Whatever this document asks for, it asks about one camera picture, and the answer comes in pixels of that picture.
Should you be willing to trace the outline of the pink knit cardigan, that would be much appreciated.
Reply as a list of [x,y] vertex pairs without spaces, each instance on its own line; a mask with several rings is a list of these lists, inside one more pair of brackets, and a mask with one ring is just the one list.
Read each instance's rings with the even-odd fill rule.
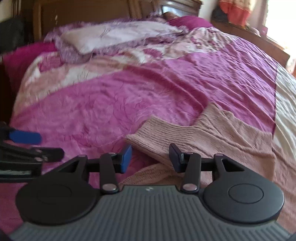
[[192,126],[178,126],[152,116],[126,140],[157,161],[121,182],[121,185],[180,185],[169,160],[169,145],[209,158],[222,153],[277,184],[285,195],[278,222],[295,232],[295,160],[273,141],[271,133],[250,126],[210,103]]

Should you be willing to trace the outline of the dark clothes pile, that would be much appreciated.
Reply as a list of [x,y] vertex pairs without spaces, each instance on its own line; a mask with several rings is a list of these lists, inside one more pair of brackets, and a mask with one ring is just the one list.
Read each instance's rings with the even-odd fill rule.
[[222,22],[227,23],[228,22],[228,16],[219,5],[215,7],[215,9],[212,11],[211,20],[216,22]]

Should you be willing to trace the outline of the magenta floral bed quilt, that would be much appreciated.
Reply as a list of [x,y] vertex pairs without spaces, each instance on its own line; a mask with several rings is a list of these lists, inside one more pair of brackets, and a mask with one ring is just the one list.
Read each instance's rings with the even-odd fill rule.
[[244,39],[196,28],[170,44],[44,70],[57,58],[40,55],[27,69],[11,126],[40,133],[67,158],[119,150],[152,116],[192,126],[215,103],[295,160],[295,78]]

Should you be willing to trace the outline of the lilac ruffled pillow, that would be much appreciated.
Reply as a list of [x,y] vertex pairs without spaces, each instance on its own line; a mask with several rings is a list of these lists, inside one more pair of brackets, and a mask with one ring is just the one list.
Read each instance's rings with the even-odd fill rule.
[[185,26],[175,27],[156,20],[114,20],[101,24],[77,22],[56,27],[46,34],[62,62],[80,64],[93,55],[116,55],[125,48],[170,43],[188,33]]

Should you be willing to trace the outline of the dark wooden headboard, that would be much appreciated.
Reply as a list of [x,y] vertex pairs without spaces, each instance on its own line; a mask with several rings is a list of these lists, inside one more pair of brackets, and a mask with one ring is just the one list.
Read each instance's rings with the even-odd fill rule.
[[41,40],[55,27],[74,22],[105,22],[115,19],[145,19],[165,7],[180,15],[199,14],[202,1],[12,1],[12,15],[29,22],[34,40]]

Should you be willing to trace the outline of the wooden window cabinet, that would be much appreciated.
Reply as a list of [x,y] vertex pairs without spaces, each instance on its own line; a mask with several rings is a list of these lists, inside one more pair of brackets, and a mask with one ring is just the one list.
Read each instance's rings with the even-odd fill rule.
[[218,28],[222,32],[241,37],[242,39],[255,44],[258,48],[271,56],[274,60],[278,61],[281,66],[286,68],[290,55],[283,50],[283,47],[276,44],[272,40],[269,40],[266,37],[259,37],[249,30],[243,29],[230,23],[217,22],[215,20],[211,20],[211,23],[215,28]]

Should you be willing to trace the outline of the magenta pillow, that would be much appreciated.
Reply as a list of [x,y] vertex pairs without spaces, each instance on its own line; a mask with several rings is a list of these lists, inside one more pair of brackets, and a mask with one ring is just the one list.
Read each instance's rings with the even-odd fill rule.
[[197,16],[181,16],[175,19],[171,19],[168,23],[172,26],[181,27],[185,26],[188,30],[195,28],[210,28],[213,25],[207,20]]

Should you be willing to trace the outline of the bright window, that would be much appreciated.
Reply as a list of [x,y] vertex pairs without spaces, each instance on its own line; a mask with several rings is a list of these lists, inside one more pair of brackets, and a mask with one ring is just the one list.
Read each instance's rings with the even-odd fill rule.
[[295,0],[267,1],[267,37],[295,53]]

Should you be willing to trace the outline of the red and cream curtain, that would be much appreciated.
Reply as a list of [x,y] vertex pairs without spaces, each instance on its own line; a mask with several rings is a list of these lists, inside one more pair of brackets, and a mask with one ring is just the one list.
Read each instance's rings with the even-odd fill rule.
[[247,19],[255,7],[255,0],[220,0],[219,6],[227,15],[228,21],[234,25],[244,27]]

